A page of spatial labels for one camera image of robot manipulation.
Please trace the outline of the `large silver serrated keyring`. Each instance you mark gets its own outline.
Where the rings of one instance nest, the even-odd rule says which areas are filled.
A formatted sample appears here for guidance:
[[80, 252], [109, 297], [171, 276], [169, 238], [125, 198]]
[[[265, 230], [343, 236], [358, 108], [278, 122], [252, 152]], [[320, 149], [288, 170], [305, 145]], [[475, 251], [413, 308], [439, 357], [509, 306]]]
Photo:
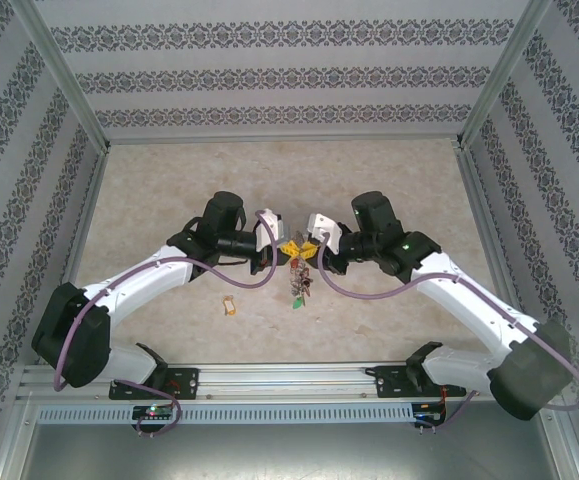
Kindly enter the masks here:
[[[302, 250], [302, 245], [306, 242], [310, 242], [303, 233], [301, 233], [300, 231], [296, 231], [292, 237], [293, 241], [295, 241], [298, 246], [301, 248]], [[291, 274], [291, 278], [290, 278], [290, 286], [291, 286], [291, 294], [294, 297], [294, 299], [296, 297], [299, 296], [304, 296], [305, 297], [305, 304], [306, 304], [306, 299], [309, 296], [306, 296], [303, 294], [302, 292], [302, 282], [305, 279], [311, 279], [310, 277], [310, 267], [309, 267], [309, 263], [305, 262], [304, 260], [302, 260], [301, 258], [299, 258], [300, 260], [300, 265], [298, 267], [298, 270], [295, 274]]]

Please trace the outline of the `aluminium side rail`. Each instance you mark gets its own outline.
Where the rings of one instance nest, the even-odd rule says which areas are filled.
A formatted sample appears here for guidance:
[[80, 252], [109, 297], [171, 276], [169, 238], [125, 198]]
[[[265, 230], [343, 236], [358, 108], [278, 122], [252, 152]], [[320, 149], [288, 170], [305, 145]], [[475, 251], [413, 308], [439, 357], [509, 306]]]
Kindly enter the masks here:
[[36, 297], [36, 319], [30, 330], [30, 338], [35, 334], [54, 289], [76, 277], [109, 153], [110, 150], [107, 150], [99, 156], [96, 169], [91, 172], [79, 202], [76, 202], [76, 194], [72, 192], [67, 204], [58, 210], [55, 208], [56, 202], [50, 199], [52, 215], [46, 212], [38, 242], [46, 260], [42, 284]]
[[516, 295], [516, 289], [511, 278], [502, 245], [495, 228], [494, 218], [490, 212], [484, 190], [477, 174], [477, 169], [468, 150], [458, 141], [452, 142], [458, 168], [463, 180], [465, 191], [478, 234], [484, 249], [484, 255], [492, 277], [495, 293], [505, 303], [515, 310], [523, 311], [522, 302]]

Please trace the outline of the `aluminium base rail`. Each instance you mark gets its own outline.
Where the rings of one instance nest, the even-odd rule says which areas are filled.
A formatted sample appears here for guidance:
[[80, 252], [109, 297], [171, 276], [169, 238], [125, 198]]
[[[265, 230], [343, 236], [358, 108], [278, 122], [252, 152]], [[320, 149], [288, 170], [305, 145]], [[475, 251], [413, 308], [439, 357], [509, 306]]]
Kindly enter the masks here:
[[[285, 364], [181, 364], [199, 370], [197, 403], [340, 403], [378, 398], [375, 381], [364, 370], [371, 362]], [[99, 403], [109, 400], [108, 379], [80, 388], [53, 387], [49, 366], [23, 369], [15, 399], [37, 403]]]

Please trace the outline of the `aluminium frame crossbar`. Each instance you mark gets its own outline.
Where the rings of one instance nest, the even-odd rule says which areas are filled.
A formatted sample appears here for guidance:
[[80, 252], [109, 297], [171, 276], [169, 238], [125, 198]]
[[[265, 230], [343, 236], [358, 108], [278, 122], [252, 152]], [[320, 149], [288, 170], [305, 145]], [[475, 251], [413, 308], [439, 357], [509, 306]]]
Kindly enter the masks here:
[[459, 136], [448, 133], [425, 134], [264, 134], [264, 135], [219, 135], [196, 137], [161, 137], [161, 138], [121, 138], [109, 140], [110, 146], [137, 145], [182, 145], [182, 144], [214, 144], [214, 143], [269, 143], [269, 142], [339, 142], [339, 141], [422, 141], [449, 140], [452, 145], [460, 145]]

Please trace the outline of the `small circuit board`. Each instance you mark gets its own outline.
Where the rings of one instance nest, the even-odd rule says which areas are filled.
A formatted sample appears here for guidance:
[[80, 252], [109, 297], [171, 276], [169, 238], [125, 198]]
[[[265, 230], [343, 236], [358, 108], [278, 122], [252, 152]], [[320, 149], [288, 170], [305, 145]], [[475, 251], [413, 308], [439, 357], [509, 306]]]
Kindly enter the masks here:
[[173, 418], [174, 407], [171, 404], [150, 404], [134, 406], [132, 419], [134, 421], [170, 421]]
[[446, 401], [434, 403], [414, 403], [412, 405], [414, 423], [423, 428], [438, 427], [447, 418]]

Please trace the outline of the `grey metal sheet panel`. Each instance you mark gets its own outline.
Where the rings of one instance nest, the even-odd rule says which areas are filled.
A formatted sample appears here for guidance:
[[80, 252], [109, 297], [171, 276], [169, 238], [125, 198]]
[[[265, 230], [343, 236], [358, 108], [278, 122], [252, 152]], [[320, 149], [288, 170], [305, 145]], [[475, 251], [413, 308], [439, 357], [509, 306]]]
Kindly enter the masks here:
[[40, 425], [5, 480], [572, 480], [538, 423], [472, 412], [437, 434], [397, 424]]

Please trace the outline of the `aluminium frame post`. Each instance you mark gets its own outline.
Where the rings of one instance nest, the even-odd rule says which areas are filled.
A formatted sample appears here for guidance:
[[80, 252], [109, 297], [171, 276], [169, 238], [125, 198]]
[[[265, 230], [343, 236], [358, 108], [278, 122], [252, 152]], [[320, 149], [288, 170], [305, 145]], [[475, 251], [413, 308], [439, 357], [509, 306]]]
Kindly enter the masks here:
[[523, 49], [548, 10], [551, 1], [528, 0], [507, 44], [485, 82], [482, 92], [479, 94], [462, 130], [457, 135], [454, 146], [458, 149], [463, 150], [474, 141], [498, 95], [521, 58]]
[[98, 152], [109, 148], [103, 128], [34, 0], [8, 0]]

